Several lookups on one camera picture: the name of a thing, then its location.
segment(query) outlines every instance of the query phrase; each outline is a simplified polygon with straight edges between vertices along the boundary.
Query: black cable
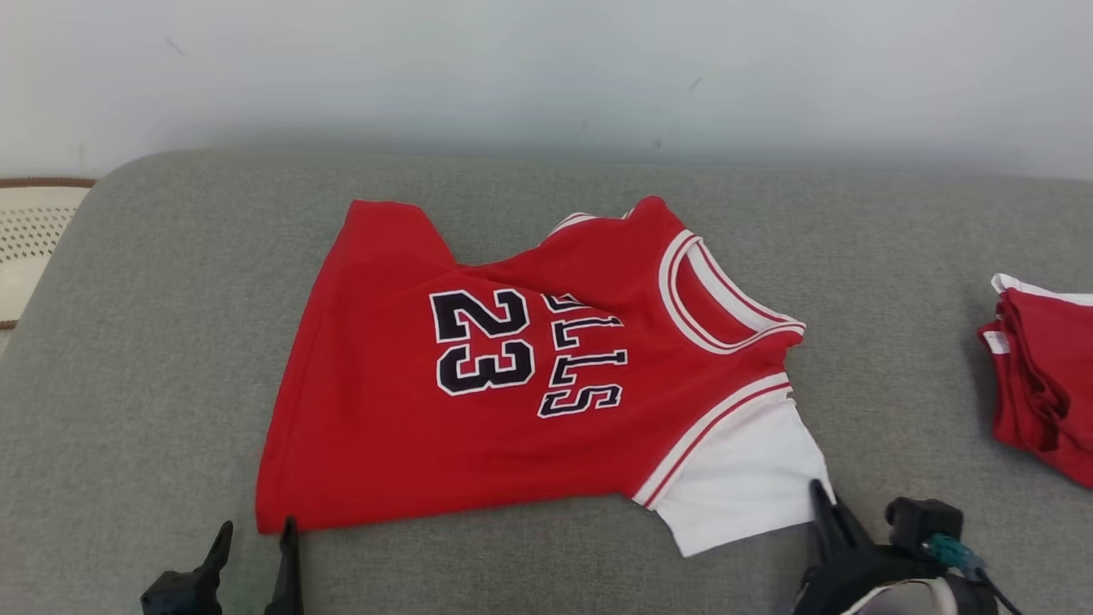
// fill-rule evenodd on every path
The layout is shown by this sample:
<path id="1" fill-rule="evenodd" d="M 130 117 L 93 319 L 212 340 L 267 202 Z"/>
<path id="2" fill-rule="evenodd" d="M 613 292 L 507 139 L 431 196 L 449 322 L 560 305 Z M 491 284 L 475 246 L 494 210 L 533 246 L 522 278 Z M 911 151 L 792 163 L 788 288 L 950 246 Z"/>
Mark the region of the black cable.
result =
<path id="1" fill-rule="evenodd" d="M 986 570 L 984 570 L 983 568 L 976 568 L 975 572 L 976 575 L 979 576 L 979 579 L 983 581 L 983 584 L 987 586 L 987 589 L 994 592 L 994 594 L 998 598 L 998 602 L 1002 603 L 1002 606 L 1009 608 L 1010 613 L 1012 613 L 1013 615 L 1021 615 L 1021 611 L 1019 611 L 1016 606 L 1013 606 L 1013 603 L 1010 602 L 1008 598 L 1006 598 L 1006 594 L 1002 593 L 1002 590 L 998 589 L 998 586 L 996 586 L 995 582 L 990 580 L 990 577 L 987 576 Z"/>

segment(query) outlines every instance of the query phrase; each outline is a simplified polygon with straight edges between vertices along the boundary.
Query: gray fabric surface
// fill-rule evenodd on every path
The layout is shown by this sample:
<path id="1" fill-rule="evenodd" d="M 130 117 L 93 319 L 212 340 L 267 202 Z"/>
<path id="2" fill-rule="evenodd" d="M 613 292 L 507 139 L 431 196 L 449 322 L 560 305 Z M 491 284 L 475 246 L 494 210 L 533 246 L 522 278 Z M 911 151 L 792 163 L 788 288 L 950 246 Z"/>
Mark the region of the gray fabric surface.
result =
<path id="1" fill-rule="evenodd" d="M 221 602 L 260 612 L 279 554 L 254 528 L 258 460 L 354 197 L 421 204 L 482 262 L 648 193 L 756 299 L 809 324 L 788 366 L 801 414 L 874 536 L 892 498 L 943 499 L 1026 613 L 1090 612 L 1093 495 L 989 438 L 975 330 L 996 271 L 1093 291 L 1093 185 L 210 152 L 102 180 L 0 357 L 0 612 L 138 613 L 225 519 Z M 303 549 L 313 615 L 763 615 L 788 611 L 806 531 L 682 559 L 656 516 L 603 498 L 319 532 Z"/>

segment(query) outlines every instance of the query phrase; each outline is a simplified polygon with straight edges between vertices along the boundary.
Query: jersey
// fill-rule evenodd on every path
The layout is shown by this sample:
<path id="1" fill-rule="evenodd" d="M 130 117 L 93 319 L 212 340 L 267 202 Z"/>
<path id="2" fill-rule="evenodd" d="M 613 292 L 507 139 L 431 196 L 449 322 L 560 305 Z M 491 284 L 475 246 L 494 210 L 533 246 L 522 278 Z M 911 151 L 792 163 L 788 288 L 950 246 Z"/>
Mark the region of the jersey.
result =
<path id="1" fill-rule="evenodd" d="M 1093 294 L 991 283 L 998 319 L 979 335 L 998 377 L 995 438 L 1093 488 Z"/>
<path id="2" fill-rule="evenodd" d="M 690 555 L 808 521 L 826 472 L 783 367 L 803 331 L 656 197 L 478 267 L 416 206 L 354 202 L 274 406 L 259 530 L 619 493 Z"/>

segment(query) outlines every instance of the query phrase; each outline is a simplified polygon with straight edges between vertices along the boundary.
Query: white wall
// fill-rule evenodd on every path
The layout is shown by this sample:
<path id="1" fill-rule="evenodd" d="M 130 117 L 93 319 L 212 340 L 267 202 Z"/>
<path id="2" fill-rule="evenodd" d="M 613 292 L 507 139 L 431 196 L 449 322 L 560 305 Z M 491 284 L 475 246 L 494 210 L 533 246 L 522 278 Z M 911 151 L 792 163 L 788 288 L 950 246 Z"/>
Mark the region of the white wall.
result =
<path id="1" fill-rule="evenodd" d="M 1090 0 L 0 0 L 0 175 L 179 146 L 1093 178 Z"/>

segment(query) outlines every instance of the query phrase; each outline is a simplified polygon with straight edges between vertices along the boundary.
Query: folded clothing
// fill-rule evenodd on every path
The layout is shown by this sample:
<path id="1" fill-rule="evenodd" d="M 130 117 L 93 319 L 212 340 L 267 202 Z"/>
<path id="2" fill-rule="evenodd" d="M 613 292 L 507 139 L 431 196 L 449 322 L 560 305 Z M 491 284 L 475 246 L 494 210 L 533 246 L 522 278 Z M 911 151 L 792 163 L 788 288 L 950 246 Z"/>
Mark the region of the folded clothing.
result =
<path id="1" fill-rule="evenodd" d="M 998 376 L 995 438 L 1093 488 L 1093 293 L 991 284 L 998 318 L 979 335 Z"/>

